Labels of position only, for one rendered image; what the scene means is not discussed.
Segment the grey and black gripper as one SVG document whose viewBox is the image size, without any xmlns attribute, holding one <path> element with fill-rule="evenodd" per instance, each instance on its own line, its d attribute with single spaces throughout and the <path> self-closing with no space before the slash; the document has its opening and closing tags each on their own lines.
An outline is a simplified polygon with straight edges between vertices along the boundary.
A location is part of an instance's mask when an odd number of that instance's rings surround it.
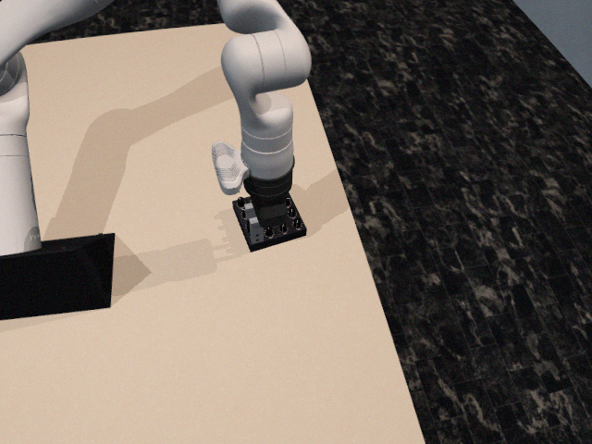
<svg viewBox="0 0 592 444">
<path fill-rule="evenodd" d="M 292 139 L 284 149 L 273 153 L 256 152 L 242 138 L 240 150 L 227 142 L 215 142 L 212 157 L 222 192 L 237 194 L 243 183 L 251 195 L 252 202 L 244 205 L 251 244 L 264 241 L 264 228 L 287 222 L 286 197 L 295 165 Z"/>
</svg>

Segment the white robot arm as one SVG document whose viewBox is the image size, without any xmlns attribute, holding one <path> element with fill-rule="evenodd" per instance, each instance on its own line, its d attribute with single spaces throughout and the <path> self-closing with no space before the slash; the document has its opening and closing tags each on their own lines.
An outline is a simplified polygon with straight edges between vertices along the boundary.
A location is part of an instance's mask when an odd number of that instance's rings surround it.
<svg viewBox="0 0 592 444">
<path fill-rule="evenodd" d="M 113 1 L 0 2 L 0 255 L 42 248 L 27 139 L 28 76 L 20 50 Z M 221 54 L 240 112 L 242 140 L 256 152 L 280 151 L 292 139 L 293 108 L 287 96 L 273 91 L 307 80 L 308 44 L 277 0 L 216 1 L 225 25 L 244 34 L 228 40 Z"/>
</svg>

